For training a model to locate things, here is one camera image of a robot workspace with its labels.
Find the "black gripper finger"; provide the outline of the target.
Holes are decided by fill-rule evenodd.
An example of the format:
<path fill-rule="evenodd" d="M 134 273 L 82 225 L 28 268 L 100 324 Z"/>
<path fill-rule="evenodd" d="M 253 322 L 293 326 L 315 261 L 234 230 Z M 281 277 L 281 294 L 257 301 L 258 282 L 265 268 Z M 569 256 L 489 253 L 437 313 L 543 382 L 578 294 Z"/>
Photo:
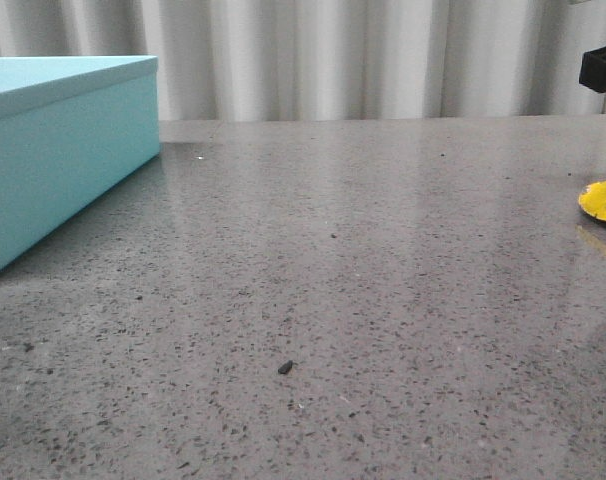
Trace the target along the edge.
<path fill-rule="evenodd" d="M 606 46 L 582 56 L 579 83 L 597 93 L 606 93 Z"/>

